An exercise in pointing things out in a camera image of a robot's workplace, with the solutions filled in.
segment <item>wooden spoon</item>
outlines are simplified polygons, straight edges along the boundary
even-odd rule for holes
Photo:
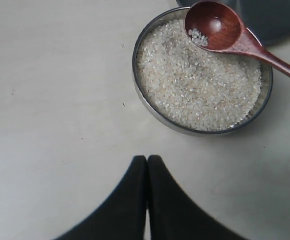
[[[184,25],[189,37],[188,32],[192,29],[198,29],[208,37],[208,46],[199,46],[204,50],[250,56],[290,77],[290,65],[262,47],[234,10],[224,4],[215,1],[196,3],[185,16]]]

